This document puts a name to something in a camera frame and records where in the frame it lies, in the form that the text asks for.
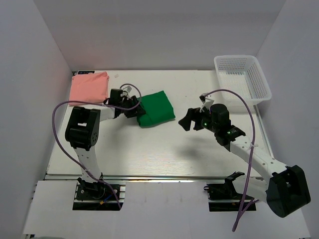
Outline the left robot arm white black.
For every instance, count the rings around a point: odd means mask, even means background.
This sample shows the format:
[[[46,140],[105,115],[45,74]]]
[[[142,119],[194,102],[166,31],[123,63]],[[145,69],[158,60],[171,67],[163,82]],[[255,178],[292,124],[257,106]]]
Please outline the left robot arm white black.
[[[127,118],[142,116],[146,111],[142,107],[141,98],[129,96],[132,85],[125,84],[119,89],[112,89],[110,97],[104,100],[98,109],[75,106],[72,109],[65,132],[65,139],[76,152],[82,165],[80,182],[90,183],[88,193],[95,199],[105,194],[105,186],[98,182],[103,180],[99,169],[95,145],[99,137],[100,122],[113,120],[124,114]]]

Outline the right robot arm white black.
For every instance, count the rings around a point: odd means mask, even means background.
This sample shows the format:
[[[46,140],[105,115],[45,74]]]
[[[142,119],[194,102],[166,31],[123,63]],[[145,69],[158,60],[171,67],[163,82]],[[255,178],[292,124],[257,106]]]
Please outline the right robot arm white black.
[[[245,132],[231,124],[225,105],[189,108],[186,116],[178,123],[186,131],[189,131],[194,123],[194,130],[207,129],[213,132],[221,146],[245,162],[251,163],[252,168],[262,177],[261,180],[250,179],[246,188],[247,175],[234,172],[225,178],[223,184],[208,184],[204,187],[210,200],[235,199],[246,192],[250,197],[267,203],[281,218],[311,201],[303,169],[297,165],[289,167],[258,146],[253,146]]]

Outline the green t shirt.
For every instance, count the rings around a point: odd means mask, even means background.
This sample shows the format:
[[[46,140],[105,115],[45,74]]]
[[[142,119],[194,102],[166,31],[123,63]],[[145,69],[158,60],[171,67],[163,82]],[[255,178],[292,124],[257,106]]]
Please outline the green t shirt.
[[[137,117],[140,127],[153,127],[175,119],[173,106],[164,91],[142,96],[141,106],[146,113]]]

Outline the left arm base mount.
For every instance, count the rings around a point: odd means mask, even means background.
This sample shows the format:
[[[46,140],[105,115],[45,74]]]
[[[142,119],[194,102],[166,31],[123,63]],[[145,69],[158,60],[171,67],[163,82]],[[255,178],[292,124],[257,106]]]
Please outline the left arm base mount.
[[[77,183],[72,210],[119,211],[116,197],[105,184]]]

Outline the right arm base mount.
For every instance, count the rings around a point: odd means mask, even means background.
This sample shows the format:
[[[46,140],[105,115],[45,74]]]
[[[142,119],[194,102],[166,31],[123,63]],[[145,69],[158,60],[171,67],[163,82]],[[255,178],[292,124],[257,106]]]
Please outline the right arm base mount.
[[[234,172],[222,183],[208,183],[203,190],[208,194],[209,212],[236,212],[239,210],[242,194],[235,190],[233,182],[243,179],[245,173]]]

